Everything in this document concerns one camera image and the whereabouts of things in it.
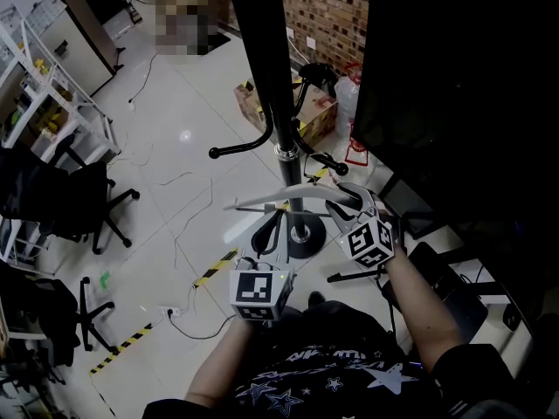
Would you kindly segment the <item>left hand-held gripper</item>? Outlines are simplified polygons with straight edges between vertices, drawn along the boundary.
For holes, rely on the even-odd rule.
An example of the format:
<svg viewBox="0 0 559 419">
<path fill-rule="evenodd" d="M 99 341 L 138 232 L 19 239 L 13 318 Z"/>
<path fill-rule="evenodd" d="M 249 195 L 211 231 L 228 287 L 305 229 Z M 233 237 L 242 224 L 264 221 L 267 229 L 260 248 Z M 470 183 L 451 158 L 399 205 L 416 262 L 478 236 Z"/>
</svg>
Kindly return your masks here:
<svg viewBox="0 0 559 419">
<path fill-rule="evenodd" d="M 236 268 L 229 273 L 230 303 L 247 321 L 280 319 L 293 290 L 289 262 L 289 221 L 284 210 L 269 212 L 241 235 Z"/>
</svg>

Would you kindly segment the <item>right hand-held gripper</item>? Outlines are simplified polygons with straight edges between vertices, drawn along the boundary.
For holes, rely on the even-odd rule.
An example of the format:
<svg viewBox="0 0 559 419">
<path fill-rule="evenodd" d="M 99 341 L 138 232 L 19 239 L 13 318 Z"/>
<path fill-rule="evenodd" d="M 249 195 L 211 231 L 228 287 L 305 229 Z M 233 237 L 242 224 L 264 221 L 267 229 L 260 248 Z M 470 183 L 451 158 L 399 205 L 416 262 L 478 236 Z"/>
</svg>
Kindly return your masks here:
<svg viewBox="0 0 559 419">
<path fill-rule="evenodd" d="M 377 268 L 392 259 L 392 226 L 377 213 L 374 193 L 352 182 L 339 182 L 337 188 L 347 195 L 344 202 L 339 204 L 362 212 L 356 218 L 337 203 L 325 202 L 328 214 L 340 232 L 345 232 L 341 235 L 341 247 L 346 256 L 366 269 Z"/>
</svg>

